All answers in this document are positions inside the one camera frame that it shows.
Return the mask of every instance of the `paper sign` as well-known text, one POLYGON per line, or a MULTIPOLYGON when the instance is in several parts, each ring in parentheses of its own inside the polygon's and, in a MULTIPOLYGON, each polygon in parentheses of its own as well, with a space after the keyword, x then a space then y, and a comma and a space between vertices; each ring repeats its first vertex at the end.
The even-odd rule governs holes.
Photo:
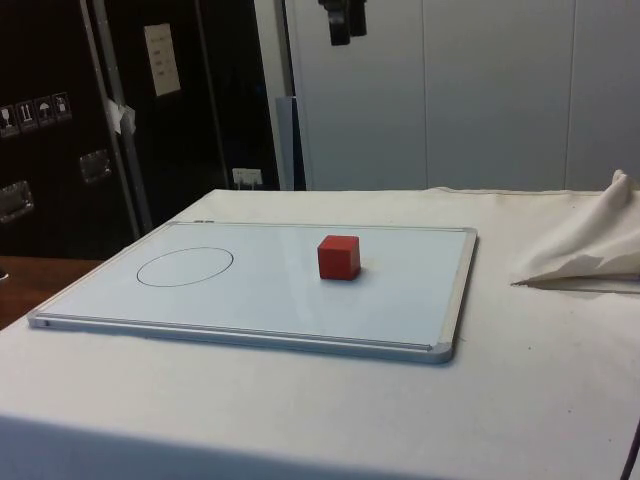
POLYGON ((180 90, 178 67, 173 53, 171 27, 168 23, 144 27, 156 96, 180 90))

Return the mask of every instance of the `red wooden block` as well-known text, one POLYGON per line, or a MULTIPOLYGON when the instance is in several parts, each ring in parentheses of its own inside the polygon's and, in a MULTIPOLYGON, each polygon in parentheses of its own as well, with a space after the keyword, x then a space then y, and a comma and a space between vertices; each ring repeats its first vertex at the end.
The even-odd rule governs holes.
POLYGON ((360 273, 360 239, 328 235, 318 246, 320 278, 353 280, 360 273))

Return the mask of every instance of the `white wall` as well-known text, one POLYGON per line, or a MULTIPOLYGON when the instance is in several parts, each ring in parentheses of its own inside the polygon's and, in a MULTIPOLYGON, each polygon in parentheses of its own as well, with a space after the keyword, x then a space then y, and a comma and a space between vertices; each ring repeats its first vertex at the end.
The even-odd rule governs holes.
POLYGON ((287 6, 312 188, 640 178, 639 0, 369 0, 368 35, 337 48, 316 1, 287 6))

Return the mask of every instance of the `white cloth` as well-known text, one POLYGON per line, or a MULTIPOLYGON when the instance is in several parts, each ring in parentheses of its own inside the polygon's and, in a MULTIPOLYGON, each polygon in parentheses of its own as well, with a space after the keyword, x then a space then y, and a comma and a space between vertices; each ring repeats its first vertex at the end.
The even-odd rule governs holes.
POLYGON ((558 283, 549 280, 590 277, 580 278, 578 285, 616 288, 614 281, 620 278, 618 288, 640 286, 640 192, 635 187, 617 171, 605 192, 576 208, 551 233, 541 232, 542 240, 517 267, 513 282, 552 286, 558 283))
POLYGON ((640 415, 640 298, 508 282, 532 239, 592 201, 214 192, 179 219, 477 228, 452 362, 30 330, 21 319, 0 332, 0 478, 617 478, 640 415))

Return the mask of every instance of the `label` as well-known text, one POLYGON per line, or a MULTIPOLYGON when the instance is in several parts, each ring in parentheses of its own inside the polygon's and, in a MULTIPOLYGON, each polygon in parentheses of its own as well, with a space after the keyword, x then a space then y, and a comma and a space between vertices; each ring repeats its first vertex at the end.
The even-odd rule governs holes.
POLYGON ((16 103, 16 115, 18 116, 18 125, 22 133, 38 128, 38 116, 31 100, 16 103))
POLYGON ((41 127, 46 127, 56 123, 56 115, 53 109, 51 97, 41 97, 34 102, 38 123, 41 127))
POLYGON ((178 67, 168 23, 144 27, 156 97, 180 90, 178 67))
POLYGON ((13 105, 0 107, 0 138, 12 137, 20 134, 16 111, 13 105))
POLYGON ((67 92, 54 93, 51 95, 53 103, 53 113, 58 122, 71 120, 71 104, 69 103, 69 95, 67 92))

